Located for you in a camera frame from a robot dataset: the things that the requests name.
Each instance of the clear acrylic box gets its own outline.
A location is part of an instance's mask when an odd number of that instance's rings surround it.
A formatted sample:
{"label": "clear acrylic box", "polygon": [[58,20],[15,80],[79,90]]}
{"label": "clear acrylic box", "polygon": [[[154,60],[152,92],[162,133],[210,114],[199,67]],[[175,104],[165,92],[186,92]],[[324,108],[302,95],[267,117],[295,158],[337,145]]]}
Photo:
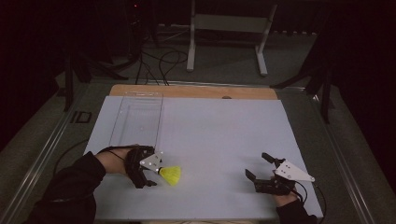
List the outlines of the clear acrylic box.
{"label": "clear acrylic box", "polygon": [[163,109],[158,92],[125,92],[111,135],[110,145],[155,147]]}

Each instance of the yellow shuttlecock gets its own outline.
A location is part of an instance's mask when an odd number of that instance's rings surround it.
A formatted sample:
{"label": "yellow shuttlecock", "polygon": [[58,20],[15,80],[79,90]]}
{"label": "yellow shuttlecock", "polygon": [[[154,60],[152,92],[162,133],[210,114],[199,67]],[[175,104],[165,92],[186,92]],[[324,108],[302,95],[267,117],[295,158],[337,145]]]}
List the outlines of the yellow shuttlecock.
{"label": "yellow shuttlecock", "polygon": [[180,179],[181,168],[180,166],[161,167],[158,174],[162,176],[169,185],[174,186]]}

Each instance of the gray floor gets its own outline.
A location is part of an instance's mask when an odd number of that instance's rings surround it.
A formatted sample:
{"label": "gray floor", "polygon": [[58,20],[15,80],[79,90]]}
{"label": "gray floor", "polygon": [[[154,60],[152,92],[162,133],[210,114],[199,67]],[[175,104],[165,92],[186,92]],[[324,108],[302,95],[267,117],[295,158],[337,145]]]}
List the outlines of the gray floor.
{"label": "gray floor", "polygon": [[[171,85],[189,84],[193,82],[206,85],[249,85],[265,87],[286,80],[298,73],[307,52],[310,50],[315,36],[285,36],[273,34],[268,39],[264,56],[269,71],[268,77],[259,75],[254,49],[248,38],[242,41],[215,41],[198,38],[195,70],[186,72],[186,63],[178,64],[166,76]],[[162,47],[173,47],[187,52],[188,36],[179,35],[168,41],[161,42]],[[144,51],[161,57],[170,49],[151,49],[147,43]],[[166,61],[177,60],[173,53],[164,58]],[[149,65],[150,72],[162,84],[159,73],[159,60],[144,55],[144,62]],[[127,81],[117,81],[95,73],[90,84],[76,83],[76,102],[71,112],[92,112],[89,123],[70,123],[72,113],[64,113],[64,98],[53,96],[29,120],[15,138],[0,153],[0,214],[5,214],[10,204],[18,204],[15,218],[10,223],[20,223],[26,219],[33,204],[47,186],[60,155],[75,143],[90,137],[94,122],[100,111],[102,102],[116,83],[133,84],[139,63],[120,72],[129,77]],[[166,71],[171,64],[163,63]],[[146,82],[147,68],[142,69],[139,83]],[[149,84],[156,84],[148,75]],[[63,76],[59,76],[61,85]],[[356,122],[347,110],[338,90],[332,87],[332,108],[330,109],[330,125],[322,122],[318,114],[318,104],[307,96],[301,88],[307,79],[295,84],[295,88],[276,91],[287,111],[291,128],[294,131],[299,148],[302,151],[308,171],[317,180],[325,194],[327,216],[324,223],[396,223],[396,198],[385,177],[381,173],[364,137]],[[63,128],[62,133],[54,135],[53,130]],[[60,168],[73,162],[82,155],[86,143],[78,145],[68,153],[60,164]],[[43,165],[38,179],[31,183],[31,190],[22,188],[25,174],[35,165],[40,151],[50,151],[47,164]],[[323,209],[323,200],[317,193]],[[267,220],[263,223],[277,223]]]}

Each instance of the black sleeve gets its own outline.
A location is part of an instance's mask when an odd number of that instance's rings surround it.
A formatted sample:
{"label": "black sleeve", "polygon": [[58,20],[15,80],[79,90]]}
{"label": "black sleeve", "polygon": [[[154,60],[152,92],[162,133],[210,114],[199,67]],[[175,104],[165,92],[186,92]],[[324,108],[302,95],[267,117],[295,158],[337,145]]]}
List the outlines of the black sleeve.
{"label": "black sleeve", "polygon": [[106,174],[91,152],[52,180],[24,223],[93,223],[96,203],[93,191]]}
{"label": "black sleeve", "polygon": [[309,216],[302,202],[296,200],[276,209],[280,224],[316,224],[317,217]]}

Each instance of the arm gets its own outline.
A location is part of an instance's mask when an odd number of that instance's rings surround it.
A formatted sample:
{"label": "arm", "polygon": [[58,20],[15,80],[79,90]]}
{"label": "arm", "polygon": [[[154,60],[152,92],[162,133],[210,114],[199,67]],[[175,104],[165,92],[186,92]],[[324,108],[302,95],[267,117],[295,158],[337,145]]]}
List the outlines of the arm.
{"label": "arm", "polygon": [[[112,150],[121,158],[128,151]],[[87,153],[52,178],[25,223],[93,223],[96,212],[93,191],[106,173],[125,175],[123,161],[109,152],[95,156]]]}
{"label": "arm", "polygon": [[304,205],[298,200],[297,195],[274,195],[276,212],[281,224],[316,224],[317,217],[309,216]]}

